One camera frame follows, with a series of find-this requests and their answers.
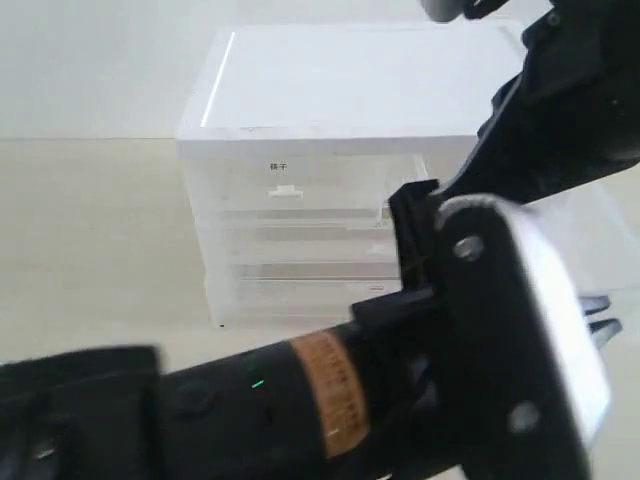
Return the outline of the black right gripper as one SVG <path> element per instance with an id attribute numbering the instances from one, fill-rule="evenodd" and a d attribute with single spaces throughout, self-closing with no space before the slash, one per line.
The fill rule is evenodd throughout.
<path id="1" fill-rule="evenodd" d="M 526 204 L 639 163 L 639 4 L 554 1 L 446 197 Z"/>

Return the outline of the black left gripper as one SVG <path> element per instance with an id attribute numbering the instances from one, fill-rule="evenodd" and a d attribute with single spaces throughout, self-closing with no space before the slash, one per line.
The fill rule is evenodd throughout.
<path id="1" fill-rule="evenodd" d="M 455 466 L 480 476 L 480 382 L 464 329 L 470 299 L 436 228 L 446 200 L 438 189 L 436 180 L 411 182 L 390 197 L 401 288 L 351 308 L 371 356 L 365 371 L 384 385 L 369 405 L 386 409 L 349 456 L 352 479 L 423 479 Z"/>

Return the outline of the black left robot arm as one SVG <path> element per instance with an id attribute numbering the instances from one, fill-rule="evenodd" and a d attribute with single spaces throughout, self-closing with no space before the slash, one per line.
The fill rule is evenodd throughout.
<path id="1" fill-rule="evenodd" d="M 426 257 L 434 180 L 389 201 L 398 292 L 351 319 L 165 373 L 151 346 L 1 368 L 5 479 L 424 479 L 461 443 L 438 397 L 446 310 Z"/>

